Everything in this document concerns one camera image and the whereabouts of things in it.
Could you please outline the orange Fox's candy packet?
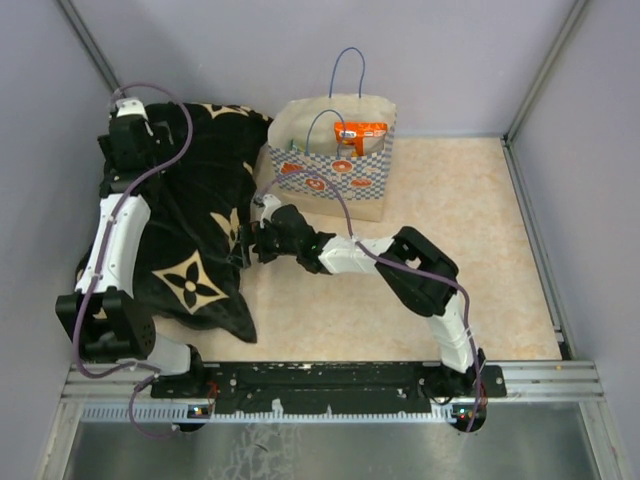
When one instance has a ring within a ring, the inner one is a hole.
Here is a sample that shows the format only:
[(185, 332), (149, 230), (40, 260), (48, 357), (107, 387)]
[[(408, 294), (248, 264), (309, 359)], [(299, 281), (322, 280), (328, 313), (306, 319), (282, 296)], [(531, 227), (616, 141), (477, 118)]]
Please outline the orange Fox's candy packet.
[(336, 153), (343, 157), (361, 157), (384, 148), (388, 124), (384, 122), (335, 122)]

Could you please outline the blue checkered paper bag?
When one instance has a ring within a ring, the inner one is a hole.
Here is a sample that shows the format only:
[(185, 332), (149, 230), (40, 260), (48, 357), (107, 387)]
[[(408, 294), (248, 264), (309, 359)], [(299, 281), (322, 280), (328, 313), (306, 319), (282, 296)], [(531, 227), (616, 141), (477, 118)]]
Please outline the blue checkered paper bag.
[[(385, 97), (363, 92), (366, 60), (355, 93), (334, 90), (339, 64), (332, 69), (328, 93), (292, 100), (275, 116), (268, 130), (268, 154), (278, 188), (299, 209), (322, 215), (341, 214), (344, 201), (354, 219), (379, 222), (390, 176), (397, 121), (396, 105)], [(388, 124), (384, 148), (361, 157), (336, 153), (335, 122)], [(305, 153), (289, 150), (291, 139), (302, 140)]]

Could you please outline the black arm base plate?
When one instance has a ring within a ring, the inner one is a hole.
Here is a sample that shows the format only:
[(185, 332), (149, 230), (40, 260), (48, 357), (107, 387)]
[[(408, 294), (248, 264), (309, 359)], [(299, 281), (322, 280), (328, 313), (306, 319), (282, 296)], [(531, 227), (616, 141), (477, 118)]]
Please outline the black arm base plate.
[(154, 380), (154, 399), (212, 400), (217, 414), (429, 413), (442, 398), (504, 398), (502, 369), (471, 366), (460, 373), (439, 362), (220, 362)]

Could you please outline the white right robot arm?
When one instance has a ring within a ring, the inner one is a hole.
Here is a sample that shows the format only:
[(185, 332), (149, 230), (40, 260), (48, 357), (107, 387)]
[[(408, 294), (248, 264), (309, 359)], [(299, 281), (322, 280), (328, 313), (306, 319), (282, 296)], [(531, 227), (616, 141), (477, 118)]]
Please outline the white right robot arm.
[(484, 354), (469, 325), (470, 300), (456, 263), (413, 227), (377, 239), (315, 230), (293, 205), (266, 206), (259, 220), (240, 227), (232, 252), (245, 267), (250, 255), (267, 264), (291, 256), (311, 274), (381, 278), (400, 303), (427, 320), (439, 345), (440, 366), (425, 381), (431, 397), (483, 398)]

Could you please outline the black floral plush blanket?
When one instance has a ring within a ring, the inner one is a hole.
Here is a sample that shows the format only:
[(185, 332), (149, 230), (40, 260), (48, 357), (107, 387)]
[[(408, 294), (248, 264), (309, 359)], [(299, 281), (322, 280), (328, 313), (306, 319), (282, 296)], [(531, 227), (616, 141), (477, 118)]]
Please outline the black floral plush blanket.
[(250, 220), (254, 169), (270, 117), (244, 105), (150, 104), (184, 156), (160, 179), (142, 234), (133, 292), (153, 314), (194, 330), (221, 328), (257, 340), (240, 292), (239, 229)]

